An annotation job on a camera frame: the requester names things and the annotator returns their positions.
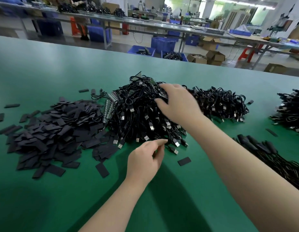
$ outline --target floor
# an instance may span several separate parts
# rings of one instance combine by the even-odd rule
[[[61,37],[40,37],[35,31],[35,28],[31,22],[31,19],[25,18],[23,19],[25,27],[28,31],[28,37],[30,40],[50,42],[56,44],[65,44],[79,47],[87,47],[87,48],[96,48],[96,49],[104,49],[103,43],[98,42],[86,42],[80,40],[80,36],[72,36],[71,34],[71,25],[67,22],[61,22],[64,36]],[[143,27],[134,27],[131,26],[132,29],[144,31]],[[26,36],[22,30],[22,25],[20,19],[14,17],[8,17],[4,15],[0,15],[0,35],[14,38],[25,39]],[[132,33],[129,35],[112,35],[113,43],[112,47],[109,47],[108,50],[117,51],[117,52],[127,52],[133,45],[141,45],[141,46],[151,46],[151,38],[152,35],[141,34],[141,33]],[[180,41],[175,45],[175,51],[179,49]],[[224,67],[236,67],[236,68],[248,68],[251,63],[246,63],[242,59],[241,61],[237,61],[238,57],[241,55],[243,49],[232,48],[229,46],[219,46],[218,51],[226,55],[226,60],[222,66]],[[187,55],[189,53],[202,54],[206,55],[207,50],[203,50],[199,46],[190,46],[186,45],[184,47],[184,53]],[[160,55],[155,53],[155,57],[160,58]],[[252,62],[256,62],[258,56],[255,54],[252,58]],[[298,76],[299,77],[299,61],[295,60],[288,55],[283,54],[272,54],[266,53],[255,70],[263,71],[268,63],[276,63],[286,66],[288,69],[284,73],[286,75]]]

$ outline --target green tabletop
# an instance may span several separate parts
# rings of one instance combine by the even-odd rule
[[[299,77],[252,70],[176,62],[97,49],[42,43],[0,36],[0,129],[18,124],[22,114],[49,109],[59,96],[90,99],[80,89],[112,91],[142,71],[156,81],[211,86],[243,94],[255,102],[246,123],[217,124],[229,136],[252,135],[273,142],[288,160],[299,162],[299,136],[273,126],[268,116],[280,104],[278,92],[299,89]],[[20,103],[18,108],[4,105]],[[272,136],[265,128],[278,134]],[[86,150],[78,169],[61,177],[45,174],[35,181],[35,170],[16,171],[18,155],[6,154],[0,135],[0,231],[77,231],[121,184],[127,157],[136,144],[126,144],[105,162],[110,175],[102,179]],[[233,200],[205,152],[186,137],[178,155],[166,152],[161,169],[136,204],[127,231],[257,231]],[[178,160],[191,163],[180,167]]]

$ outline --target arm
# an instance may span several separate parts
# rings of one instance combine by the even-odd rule
[[[160,168],[164,157],[164,144],[167,141],[159,139],[145,142],[131,152],[128,157],[126,179],[86,222],[80,232],[124,232],[126,230],[136,202]]]
[[[161,111],[201,145],[233,198],[259,231],[299,231],[299,191],[233,141],[199,109],[182,86],[162,84]]]

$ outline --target pile of black rectangular pieces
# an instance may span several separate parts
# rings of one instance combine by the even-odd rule
[[[82,149],[92,148],[93,158],[100,161],[97,169],[117,150],[113,145],[114,134],[105,130],[102,123],[102,105],[92,100],[68,102],[64,97],[51,109],[24,114],[20,122],[29,119],[24,130],[22,126],[11,125],[0,130],[6,135],[8,153],[20,154],[17,170],[37,169],[32,178],[40,178],[44,172],[62,176],[65,170],[52,164],[62,162],[64,168],[78,168]]]

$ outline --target person's right hand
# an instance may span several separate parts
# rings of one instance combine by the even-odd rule
[[[181,85],[160,84],[168,94],[168,104],[162,99],[155,99],[159,109],[171,121],[184,125],[187,121],[202,115],[195,98]]]

